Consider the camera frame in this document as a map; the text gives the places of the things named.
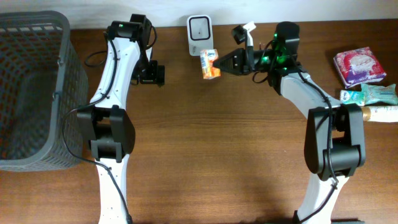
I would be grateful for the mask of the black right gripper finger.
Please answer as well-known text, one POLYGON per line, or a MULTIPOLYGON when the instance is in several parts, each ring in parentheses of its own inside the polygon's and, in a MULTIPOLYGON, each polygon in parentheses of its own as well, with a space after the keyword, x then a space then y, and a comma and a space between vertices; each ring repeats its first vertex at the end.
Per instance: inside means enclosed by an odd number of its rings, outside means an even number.
POLYGON ((222 64, 222 63, 232 63, 234 64, 236 61, 236 57, 238 56, 238 53, 236 51, 232 51, 220 58, 218 58, 215 63, 216 64, 222 64))
POLYGON ((220 69, 221 72, 233 73, 233 67, 229 65, 213 64, 215 68, 220 69))

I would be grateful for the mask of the orange tissue pack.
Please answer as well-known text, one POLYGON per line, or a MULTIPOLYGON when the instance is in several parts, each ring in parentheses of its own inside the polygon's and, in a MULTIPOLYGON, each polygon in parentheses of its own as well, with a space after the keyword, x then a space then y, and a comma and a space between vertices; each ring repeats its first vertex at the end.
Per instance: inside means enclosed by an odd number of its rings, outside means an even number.
POLYGON ((221 76, 220 69, 213 66, 213 62, 217 59, 218 51, 216 49, 202 50, 200 52, 203 79, 211 80, 221 76))

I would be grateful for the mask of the small teal tissue pack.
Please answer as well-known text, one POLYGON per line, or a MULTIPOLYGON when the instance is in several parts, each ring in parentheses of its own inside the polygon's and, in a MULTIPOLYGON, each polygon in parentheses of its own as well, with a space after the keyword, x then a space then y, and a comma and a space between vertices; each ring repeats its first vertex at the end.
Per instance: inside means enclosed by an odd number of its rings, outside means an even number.
POLYGON ((361 91, 341 90, 340 101, 343 104, 356 104, 358 106, 364 106, 365 96, 361 91))

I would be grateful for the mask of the mint green wipes pack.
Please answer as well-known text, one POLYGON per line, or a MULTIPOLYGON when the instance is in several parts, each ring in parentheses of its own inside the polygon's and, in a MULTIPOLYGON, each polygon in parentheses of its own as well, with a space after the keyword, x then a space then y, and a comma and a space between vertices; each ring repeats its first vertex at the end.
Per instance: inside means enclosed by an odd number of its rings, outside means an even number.
POLYGON ((387 103, 397 105, 396 85, 377 86, 361 84, 361 91, 364 94, 364 104, 371 105, 375 103, 387 103))

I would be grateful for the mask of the white cream tube gold cap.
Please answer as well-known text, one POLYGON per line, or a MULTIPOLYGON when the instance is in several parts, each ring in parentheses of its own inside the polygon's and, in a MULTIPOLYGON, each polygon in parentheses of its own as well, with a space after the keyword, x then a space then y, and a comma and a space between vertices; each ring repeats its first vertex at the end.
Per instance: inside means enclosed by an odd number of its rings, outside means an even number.
POLYGON ((396 123, 397 106, 364 106, 361 107, 363 120, 379 123, 396 123))

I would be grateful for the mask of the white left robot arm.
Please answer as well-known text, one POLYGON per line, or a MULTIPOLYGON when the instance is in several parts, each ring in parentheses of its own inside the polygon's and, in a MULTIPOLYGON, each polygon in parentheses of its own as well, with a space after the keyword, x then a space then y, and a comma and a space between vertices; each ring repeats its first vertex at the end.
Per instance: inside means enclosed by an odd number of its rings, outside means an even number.
POLYGON ((131 85, 165 83, 165 67, 152 59, 157 33, 142 14, 113 21, 105 32, 106 61, 89 104, 76 112, 99 177, 100 223, 132 223, 127 205, 127 164, 136 130, 126 105, 131 85))

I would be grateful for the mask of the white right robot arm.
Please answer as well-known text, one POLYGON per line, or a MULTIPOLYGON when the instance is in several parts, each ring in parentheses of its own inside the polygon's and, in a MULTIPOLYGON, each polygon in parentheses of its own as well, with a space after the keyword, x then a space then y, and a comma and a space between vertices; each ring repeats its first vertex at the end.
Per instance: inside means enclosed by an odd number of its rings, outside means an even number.
POLYGON ((322 90, 297 60, 300 27, 294 22, 276 25, 272 40, 255 50, 253 22, 238 25, 231 34, 244 44, 215 60, 213 65, 233 75, 266 73, 265 82, 289 100, 307 120, 304 158, 310 171, 301 206, 293 223, 331 223, 337 198, 364 165, 363 112, 356 104, 345 105, 322 90))

